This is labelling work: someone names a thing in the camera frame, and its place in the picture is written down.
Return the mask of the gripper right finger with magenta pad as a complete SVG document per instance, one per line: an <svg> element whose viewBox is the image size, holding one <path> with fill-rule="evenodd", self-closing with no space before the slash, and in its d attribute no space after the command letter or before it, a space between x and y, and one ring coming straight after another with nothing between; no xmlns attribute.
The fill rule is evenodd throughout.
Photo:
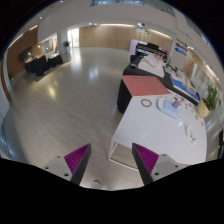
<svg viewBox="0 0 224 224"><path fill-rule="evenodd" d="M185 164L177 163L168 154L157 154L137 143L132 144L132 154L144 185L186 168Z"/></svg>

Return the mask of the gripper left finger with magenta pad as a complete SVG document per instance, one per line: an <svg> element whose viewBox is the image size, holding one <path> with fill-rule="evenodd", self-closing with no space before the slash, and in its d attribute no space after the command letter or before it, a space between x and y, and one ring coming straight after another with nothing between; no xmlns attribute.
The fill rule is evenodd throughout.
<svg viewBox="0 0 224 224"><path fill-rule="evenodd" d="M91 153L91 144L88 143L70 152L66 156L54 157L43 166L43 169L79 185L83 178Z"/></svg>

